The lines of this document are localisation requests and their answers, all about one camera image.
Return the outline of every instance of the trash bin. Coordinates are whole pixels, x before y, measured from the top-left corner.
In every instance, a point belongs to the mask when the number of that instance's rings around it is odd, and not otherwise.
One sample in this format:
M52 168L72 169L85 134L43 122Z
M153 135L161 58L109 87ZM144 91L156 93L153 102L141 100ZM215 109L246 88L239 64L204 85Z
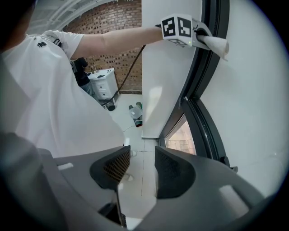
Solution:
M107 99L105 100L105 102L108 102L108 101L110 101L110 100L111 100L111 98L107 98ZM108 109L109 111L113 111L113 110L116 108L116 107L114 106L113 100L111 100L109 103L107 103L106 106L107 106L107 109Z

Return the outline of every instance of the black cable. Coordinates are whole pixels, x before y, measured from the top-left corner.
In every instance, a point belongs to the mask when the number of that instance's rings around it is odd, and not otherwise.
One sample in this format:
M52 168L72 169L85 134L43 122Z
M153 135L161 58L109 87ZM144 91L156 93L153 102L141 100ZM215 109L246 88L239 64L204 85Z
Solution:
M139 58L139 56L140 56L141 52L143 51L143 49L145 48L145 46L146 46L146 45L143 45L142 48L141 48L141 50L140 50L139 53L137 54L137 56L136 56L134 62L133 62L132 65L131 65L130 70L128 71L128 73L127 73L125 79L123 80L121 86L119 87L119 89L114 93L114 95L112 96L112 98L111 98L109 101L107 101L106 103L102 104L101 106L104 106L104 105L108 104L109 102L111 102L111 101L113 100L113 98L114 98L114 97L119 93L120 89L121 89L122 86L125 84L127 77L130 75L130 73L131 73L131 69L134 67L135 62L136 62L137 59Z

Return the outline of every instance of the white cabinet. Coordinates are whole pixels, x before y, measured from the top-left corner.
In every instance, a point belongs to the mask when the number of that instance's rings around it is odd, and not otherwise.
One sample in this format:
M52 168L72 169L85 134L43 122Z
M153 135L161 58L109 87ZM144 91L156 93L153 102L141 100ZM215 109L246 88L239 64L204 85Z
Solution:
M114 68L100 70L89 76L91 85L99 100L111 98L118 90Z

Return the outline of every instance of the red brick wall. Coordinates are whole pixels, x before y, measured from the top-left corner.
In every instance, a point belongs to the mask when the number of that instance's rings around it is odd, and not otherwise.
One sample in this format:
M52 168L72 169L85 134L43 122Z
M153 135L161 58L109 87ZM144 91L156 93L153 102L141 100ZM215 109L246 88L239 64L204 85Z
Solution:
M65 32L82 34L103 34L109 31L141 27L141 0L105 3L95 7L80 18L70 22L63 30ZM134 58L140 48L115 55L95 55L86 58L89 66L95 65L98 69L114 68L118 87L122 84ZM122 91L142 90L142 63L138 58Z

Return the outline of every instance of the ceiling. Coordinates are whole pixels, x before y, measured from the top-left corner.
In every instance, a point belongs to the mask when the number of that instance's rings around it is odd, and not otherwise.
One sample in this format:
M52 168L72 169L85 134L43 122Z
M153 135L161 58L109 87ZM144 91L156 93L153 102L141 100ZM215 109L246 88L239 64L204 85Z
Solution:
M39 0L33 12L27 34L42 34L61 30L84 12L112 0Z

